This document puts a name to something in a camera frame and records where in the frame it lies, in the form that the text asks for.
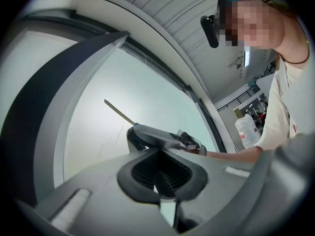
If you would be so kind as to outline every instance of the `plastic bottle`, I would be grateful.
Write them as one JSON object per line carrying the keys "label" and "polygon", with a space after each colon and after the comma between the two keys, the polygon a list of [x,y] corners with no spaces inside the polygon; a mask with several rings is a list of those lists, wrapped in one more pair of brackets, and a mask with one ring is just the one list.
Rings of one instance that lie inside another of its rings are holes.
{"label": "plastic bottle", "polygon": [[245,148],[253,147],[254,144],[259,141],[260,132],[249,114],[239,118],[235,122],[235,127],[240,134],[243,146]]}

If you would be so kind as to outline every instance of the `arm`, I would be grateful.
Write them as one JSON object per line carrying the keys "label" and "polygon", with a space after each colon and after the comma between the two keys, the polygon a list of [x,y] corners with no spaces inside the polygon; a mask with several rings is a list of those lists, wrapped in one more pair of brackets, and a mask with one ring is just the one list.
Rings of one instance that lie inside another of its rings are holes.
{"label": "arm", "polygon": [[225,160],[242,161],[242,162],[253,162],[255,163],[260,153],[262,152],[259,147],[250,147],[238,153],[217,153],[217,152],[207,152],[208,157],[220,158]]}
{"label": "arm", "polygon": [[280,98],[278,73],[276,73],[270,88],[265,126],[259,142],[253,147],[247,148],[238,153],[217,153],[208,151],[207,157],[243,162],[256,162],[262,151],[273,150],[285,142],[287,140],[288,133],[288,113]]}

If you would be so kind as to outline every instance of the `woman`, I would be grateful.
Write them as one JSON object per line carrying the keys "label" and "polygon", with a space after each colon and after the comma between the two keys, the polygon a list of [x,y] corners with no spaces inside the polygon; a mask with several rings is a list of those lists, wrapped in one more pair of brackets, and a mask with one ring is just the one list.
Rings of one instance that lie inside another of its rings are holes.
{"label": "woman", "polygon": [[259,101],[263,110],[264,110],[264,113],[267,112],[267,108],[268,108],[268,102],[267,101],[263,101],[262,99]]}
{"label": "woman", "polygon": [[262,151],[275,149],[299,132],[283,101],[286,90],[283,78],[288,88],[293,85],[309,61],[310,49],[297,18],[279,6],[278,9],[271,7],[264,0],[232,0],[225,13],[225,34],[229,35],[227,38],[243,41],[245,46],[274,49],[279,53],[282,69],[275,73],[272,81],[259,142],[239,153],[207,153],[208,157],[256,162]]}

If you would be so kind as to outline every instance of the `railing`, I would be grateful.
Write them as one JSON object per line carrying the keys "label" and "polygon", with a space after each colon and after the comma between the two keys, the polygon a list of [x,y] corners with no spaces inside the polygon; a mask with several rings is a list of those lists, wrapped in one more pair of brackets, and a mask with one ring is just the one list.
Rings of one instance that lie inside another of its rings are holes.
{"label": "railing", "polygon": [[273,73],[275,73],[275,72],[276,72],[275,62],[273,61],[273,62],[271,62],[271,63],[267,66],[266,71],[265,71],[263,77],[268,76],[268,75],[270,75],[270,74],[273,74]]}
{"label": "railing", "polygon": [[260,88],[257,85],[252,86],[250,89],[248,89],[246,92],[242,93],[236,99],[230,101],[229,103],[227,103],[223,107],[219,108],[218,112],[227,108],[227,107],[231,107],[232,109],[236,108],[238,105],[241,105],[244,101],[251,98],[259,90],[260,90]]}

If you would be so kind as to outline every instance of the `ceiling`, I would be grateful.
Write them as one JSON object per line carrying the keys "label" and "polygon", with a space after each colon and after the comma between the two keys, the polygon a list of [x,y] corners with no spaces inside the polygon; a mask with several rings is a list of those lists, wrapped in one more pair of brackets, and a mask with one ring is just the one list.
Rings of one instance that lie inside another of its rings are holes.
{"label": "ceiling", "polygon": [[209,46],[199,23],[203,15],[214,14],[218,0],[125,0],[157,21],[179,43],[196,67],[213,102],[218,102],[262,74],[269,60],[268,51],[251,50],[250,64],[243,67],[244,47]]}

